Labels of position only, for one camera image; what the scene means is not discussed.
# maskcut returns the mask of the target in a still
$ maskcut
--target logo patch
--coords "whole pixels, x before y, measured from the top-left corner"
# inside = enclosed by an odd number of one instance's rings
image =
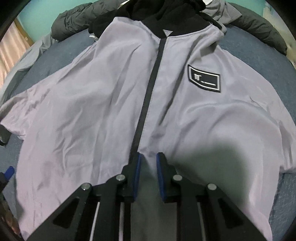
[[[221,92],[219,74],[201,71],[188,65],[188,78],[191,83],[201,89]]]

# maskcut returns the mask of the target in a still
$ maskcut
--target turquoise wall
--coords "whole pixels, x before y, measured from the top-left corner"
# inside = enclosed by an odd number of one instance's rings
[[[88,2],[92,1],[31,0],[17,18],[32,40],[37,41],[50,32],[52,23],[60,13]]]
[[[248,9],[251,9],[260,16],[263,15],[263,9],[265,8],[265,0],[228,0],[227,2],[233,2]]]

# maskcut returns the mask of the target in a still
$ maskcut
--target blue bed sheet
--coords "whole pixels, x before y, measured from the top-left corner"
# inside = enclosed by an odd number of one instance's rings
[[[61,43],[53,44],[26,74],[13,96],[69,64],[93,42],[85,30]],[[265,77],[281,97],[293,120],[296,120],[296,98],[294,98],[296,70],[284,55],[251,34],[231,25],[227,26],[227,33],[219,45]],[[21,144],[17,137],[12,136],[6,147],[0,147],[0,170],[5,170],[9,165],[16,167]],[[4,190],[4,195],[13,213],[16,214],[15,182],[10,182]],[[274,241],[280,241],[295,218],[295,203],[296,174],[280,175],[269,220]]]

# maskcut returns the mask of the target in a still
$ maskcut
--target metal screw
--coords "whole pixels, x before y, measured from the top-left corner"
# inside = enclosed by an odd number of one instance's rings
[[[81,188],[86,191],[89,190],[91,188],[91,185],[89,183],[84,183],[81,185]]]
[[[126,176],[123,175],[123,174],[119,174],[119,175],[116,176],[117,181],[123,181],[125,178],[126,178]]]
[[[173,179],[177,182],[180,182],[183,179],[183,177],[181,175],[176,174],[173,176]]]
[[[215,191],[217,189],[217,186],[214,183],[209,183],[207,187],[211,191]]]

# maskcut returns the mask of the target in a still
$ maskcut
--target mattress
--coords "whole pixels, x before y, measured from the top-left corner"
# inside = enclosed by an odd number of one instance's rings
[[[60,43],[53,44],[32,66],[13,96],[69,64],[93,42],[85,30]],[[265,77],[281,97],[293,120],[296,120],[296,99],[293,98],[293,93],[296,92],[296,70],[284,55],[234,26],[228,26],[227,33],[219,45]],[[1,171],[9,165],[16,167],[21,144],[21,140],[12,135],[7,146],[0,147]],[[19,216],[22,209],[15,200],[15,185],[15,181],[11,181],[4,190],[4,195],[12,212]],[[282,238],[295,218],[295,200],[296,174],[280,175],[278,191],[270,215],[274,241]]]

